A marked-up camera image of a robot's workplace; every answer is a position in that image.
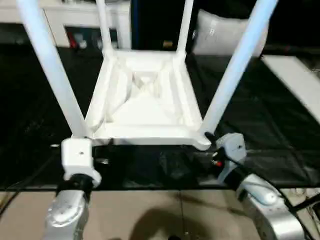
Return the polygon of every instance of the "white panel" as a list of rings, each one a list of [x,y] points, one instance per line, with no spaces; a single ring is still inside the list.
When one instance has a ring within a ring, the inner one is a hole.
[[[264,55],[262,60],[320,124],[320,79],[294,56]]]

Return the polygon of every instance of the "cable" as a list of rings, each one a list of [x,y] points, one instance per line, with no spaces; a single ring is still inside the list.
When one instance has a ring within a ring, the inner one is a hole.
[[[31,176],[27,177],[24,181],[22,181],[21,185],[17,188],[15,193],[6,201],[3,207],[0,209],[0,220],[2,219],[4,213],[10,206],[10,204],[17,198],[17,196],[21,193],[22,189],[28,186],[32,181],[52,162],[53,156],[51,156],[44,164],[42,164]]]
[[[231,158],[227,158],[227,161],[235,163],[239,168],[241,168],[241,169],[243,169],[245,171],[248,171],[251,174],[255,174],[259,178],[261,178],[261,179],[265,180],[266,182],[270,183],[281,194],[281,197],[284,199],[285,205],[288,207],[289,211],[296,217],[296,219],[301,224],[301,227],[303,228],[304,234],[306,235],[307,239],[308,240],[315,240],[315,238],[311,235],[311,233],[309,232],[307,227],[303,224],[301,219],[298,217],[297,213],[295,211],[292,211],[292,209],[294,209],[294,206],[291,204],[291,202],[289,201],[287,196],[285,196],[284,193],[279,188],[274,186],[269,180],[267,180],[265,177],[261,176],[259,173],[257,173],[255,170],[253,170],[251,167],[247,167],[244,164],[242,164],[240,162],[237,162],[237,161],[235,161],[235,160],[233,160]]]

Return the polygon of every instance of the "black fabric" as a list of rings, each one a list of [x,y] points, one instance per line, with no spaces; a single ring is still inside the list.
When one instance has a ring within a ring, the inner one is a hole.
[[[187,66],[204,116],[229,59],[189,57]],[[260,59],[252,60],[217,134],[243,133],[246,165],[284,186],[318,186],[320,125]]]
[[[80,108],[87,112],[102,64],[99,55],[59,49]],[[228,63],[223,57],[186,60],[202,115]],[[70,129],[31,48],[0,47],[0,187],[31,175],[54,161],[27,190],[54,190],[63,179],[60,148]],[[246,165],[278,187],[320,186],[317,148],[320,127],[259,60],[250,63],[218,127],[217,134],[242,132]],[[221,188],[203,167],[211,151],[189,147],[137,147],[115,150],[109,164],[95,162],[108,189]]]

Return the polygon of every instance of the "black cable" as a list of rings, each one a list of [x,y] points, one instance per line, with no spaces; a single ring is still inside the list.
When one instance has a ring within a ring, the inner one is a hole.
[[[21,193],[22,189],[28,186],[32,181],[52,162],[54,159],[51,156],[44,164],[42,164],[31,176],[27,177],[24,181],[22,181],[21,185],[16,189],[14,194],[6,201],[6,203],[0,209],[0,220],[2,219],[4,213],[10,206],[10,204],[17,198],[17,196]]]
[[[309,232],[309,230],[307,229],[307,227],[303,224],[303,222],[301,221],[301,219],[299,218],[299,216],[297,215],[294,206],[291,204],[291,202],[289,201],[289,199],[287,198],[286,195],[284,195],[284,193],[277,188],[276,186],[274,186],[268,179],[266,179],[265,177],[261,176],[259,173],[257,173],[255,170],[253,170],[251,167],[245,166],[244,164],[237,162],[233,159],[227,158],[228,161],[235,163],[239,168],[244,169],[245,171],[248,171],[249,173],[255,174],[257,175],[259,178],[265,180],[266,182],[270,183],[280,194],[281,197],[284,199],[284,203],[285,205],[288,207],[288,210],[296,217],[296,219],[299,221],[301,227],[303,228],[304,234],[307,237],[308,240],[315,240],[315,238],[311,235],[311,233]]]
[[[306,199],[305,201],[303,201],[302,203],[299,203],[298,205],[293,207],[293,211],[298,212],[302,209],[305,209],[307,207],[309,207],[312,204],[315,204],[316,202],[320,201],[320,193],[318,193],[317,195]]]

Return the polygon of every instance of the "white cabinet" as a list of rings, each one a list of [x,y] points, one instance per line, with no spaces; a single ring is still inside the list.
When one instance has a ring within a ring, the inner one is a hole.
[[[130,2],[107,4],[107,21],[116,30],[120,49],[131,49]],[[70,3],[47,6],[45,15],[50,25],[55,43],[59,47],[69,47],[66,27],[99,28],[98,11],[92,3]]]
[[[52,39],[58,47],[69,47],[66,27],[99,28],[99,17],[94,3],[62,3],[61,0],[38,0]],[[120,49],[131,49],[130,1],[106,4],[110,28],[116,30]],[[21,23],[15,0],[0,0],[1,23]]]

